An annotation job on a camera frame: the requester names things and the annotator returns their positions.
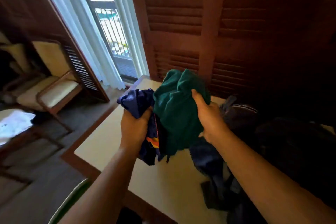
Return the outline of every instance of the balcony railing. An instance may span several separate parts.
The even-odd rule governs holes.
[[[95,9],[112,55],[119,58],[131,59],[115,2],[91,1],[91,5]]]

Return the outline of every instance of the wooden wall panel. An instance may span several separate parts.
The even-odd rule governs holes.
[[[308,106],[318,102],[310,96],[323,99],[330,93],[325,83],[313,87],[309,80],[314,74],[330,82],[332,72],[324,72],[323,66],[336,63],[331,54],[336,49],[331,40],[336,34],[336,0],[134,0],[134,4],[139,24],[146,25],[140,28],[143,43],[152,50],[147,59],[152,59],[153,77],[163,78],[171,68],[189,68],[213,94],[239,93],[261,106],[283,99]],[[309,92],[305,101],[300,92]],[[336,111],[329,100],[330,110]],[[321,101],[319,105],[316,110],[326,110]]]
[[[13,43],[24,43],[28,48],[28,55],[36,57],[42,63],[40,65],[42,65],[44,72],[48,71],[46,71],[46,67],[30,41],[36,39],[57,40],[80,60],[81,66],[84,66],[86,77],[89,77],[88,80],[81,78],[81,75],[67,57],[70,67],[77,73],[76,77],[83,82],[87,92],[99,99],[109,101],[50,0],[0,0],[0,12],[0,30],[8,35]]]

